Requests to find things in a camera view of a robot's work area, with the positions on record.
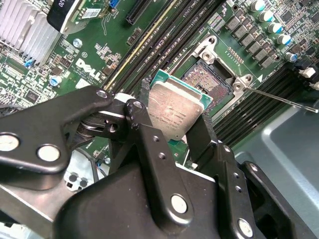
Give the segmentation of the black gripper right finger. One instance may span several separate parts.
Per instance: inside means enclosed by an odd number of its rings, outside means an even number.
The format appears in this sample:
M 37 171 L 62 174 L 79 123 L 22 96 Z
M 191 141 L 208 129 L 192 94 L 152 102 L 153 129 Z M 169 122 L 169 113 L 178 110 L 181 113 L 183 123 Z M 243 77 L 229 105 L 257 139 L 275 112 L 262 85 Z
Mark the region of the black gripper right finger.
M 186 133 L 197 170 L 217 187 L 218 230 L 223 239 L 306 239 L 308 226 L 255 163 L 238 163 L 202 113 Z

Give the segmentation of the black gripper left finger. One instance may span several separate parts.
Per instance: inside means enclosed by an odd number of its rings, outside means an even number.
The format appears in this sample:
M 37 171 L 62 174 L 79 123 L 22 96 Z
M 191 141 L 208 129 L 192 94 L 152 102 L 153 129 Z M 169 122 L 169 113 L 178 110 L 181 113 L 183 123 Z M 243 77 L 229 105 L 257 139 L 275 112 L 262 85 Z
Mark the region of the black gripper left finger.
M 0 120 L 0 180 L 19 188 L 55 187 L 69 166 L 71 152 L 93 137 L 116 147 L 110 175 L 81 192 L 110 196 L 116 182 L 136 169 L 158 222 L 190 222 L 193 206 L 161 130 L 149 116 L 150 84 L 142 82 L 138 98 L 114 99 L 87 86 L 19 111 Z

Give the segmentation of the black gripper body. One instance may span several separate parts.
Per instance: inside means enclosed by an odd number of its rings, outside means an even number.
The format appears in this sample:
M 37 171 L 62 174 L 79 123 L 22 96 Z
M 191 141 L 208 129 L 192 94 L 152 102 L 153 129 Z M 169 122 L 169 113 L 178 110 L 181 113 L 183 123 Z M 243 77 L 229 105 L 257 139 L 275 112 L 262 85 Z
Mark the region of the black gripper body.
M 178 167 L 194 220 L 178 235 L 153 221 L 140 167 L 126 166 L 72 196 L 53 223 L 55 239 L 218 239 L 216 184 Z

